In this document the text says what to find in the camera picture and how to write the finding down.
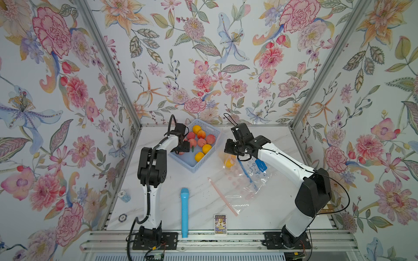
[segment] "blue plastic basket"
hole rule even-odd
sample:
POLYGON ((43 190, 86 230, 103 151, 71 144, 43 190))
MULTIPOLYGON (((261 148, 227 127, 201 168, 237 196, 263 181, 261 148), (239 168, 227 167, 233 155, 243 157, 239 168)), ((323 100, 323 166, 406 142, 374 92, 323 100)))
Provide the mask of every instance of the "blue plastic basket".
MULTIPOLYGON (((193 126, 196 126, 196 125, 199 125, 202 128, 202 130, 206 132, 206 136, 208 136, 209 134, 212 134, 215 136, 216 139, 218 139, 219 134, 221 133, 216 127, 213 127, 212 125, 199 119, 192 121, 188 125, 189 130, 192 131, 193 126)), ((195 173, 200 168, 200 166, 202 166, 203 163, 210 157, 210 155, 214 153, 216 149, 215 144, 216 143, 212 144, 212 148, 210 149, 210 151, 199 162, 196 162, 196 160, 194 159, 194 156, 198 152, 202 152, 202 148, 199 146, 196 146, 193 152, 190 149, 190 152, 186 152, 183 155, 177 155, 174 152, 169 153, 169 155, 175 161, 180 163, 183 167, 188 169, 190 172, 195 173)))

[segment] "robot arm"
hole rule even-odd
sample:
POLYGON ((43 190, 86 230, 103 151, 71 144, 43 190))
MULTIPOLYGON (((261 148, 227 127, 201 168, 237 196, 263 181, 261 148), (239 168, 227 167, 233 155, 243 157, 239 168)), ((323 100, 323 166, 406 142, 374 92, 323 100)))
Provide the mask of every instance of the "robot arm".
POLYGON ((305 234, 315 215, 331 199, 331 186, 328 172, 324 169, 315 170, 298 162, 278 149, 264 136, 253 137, 247 125, 238 124, 231 128, 235 140, 227 140, 225 153, 260 159, 281 171, 288 177, 299 192, 295 199, 296 208, 290 220, 282 228, 282 244, 286 248, 296 246, 305 234))

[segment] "clear plastic bag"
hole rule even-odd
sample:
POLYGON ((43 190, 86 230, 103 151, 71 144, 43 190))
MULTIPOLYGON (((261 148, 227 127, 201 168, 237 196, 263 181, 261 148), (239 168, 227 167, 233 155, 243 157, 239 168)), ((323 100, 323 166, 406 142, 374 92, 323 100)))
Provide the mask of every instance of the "clear plastic bag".
POLYGON ((276 170, 255 158, 239 161, 236 156, 224 153, 228 136, 223 135, 216 145, 223 169, 208 179, 228 208, 238 216, 276 170))

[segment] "floral wallpaper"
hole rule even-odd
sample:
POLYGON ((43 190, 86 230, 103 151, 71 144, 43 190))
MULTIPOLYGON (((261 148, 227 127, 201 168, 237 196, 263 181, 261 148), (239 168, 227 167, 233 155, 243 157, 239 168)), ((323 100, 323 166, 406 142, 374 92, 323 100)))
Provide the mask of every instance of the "floral wallpaper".
POLYGON ((354 0, 97 0, 142 123, 289 123, 354 0))
POLYGON ((106 217, 137 128, 101 60, 71 0, 0 0, 1 260, 78 260, 106 217))
POLYGON ((418 37, 413 0, 374 0, 296 128, 327 169, 336 222, 366 260, 418 259, 418 37))

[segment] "peach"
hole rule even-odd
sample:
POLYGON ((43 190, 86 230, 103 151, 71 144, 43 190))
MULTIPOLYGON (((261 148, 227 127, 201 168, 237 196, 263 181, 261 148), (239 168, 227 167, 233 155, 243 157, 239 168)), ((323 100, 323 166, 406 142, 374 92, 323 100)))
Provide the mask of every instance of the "peach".
POLYGON ((204 130, 200 130, 200 131, 197 133, 197 138, 198 138, 198 139, 204 139, 204 138, 206 138, 206 132, 205 132, 204 130))
POLYGON ((194 139, 196 137, 196 134, 194 132, 189 132, 189 134, 187 134, 186 139, 194 139))
POLYGON ((207 142, 206 142, 206 140, 205 139, 199 139, 198 141, 197 141, 197 145, 199 146, 199 147, 203 147, 203 145, 205 145, 205 144, 207 144, 207 142))
POLYGON ((197 146, 197 141, 195 139, 190 139, 189 143, 190 143, 190 147, 196 147, 197 146))
POLYGON ((214 143, 215 143, 215 141, 216 141, 216 138, 215 138, 215 136, 214 136, 214 135, 212 135, 212 134, 209 134, 209 135, 206 137, 206 142, 207 142, 208 144, 214 144, 214 143))

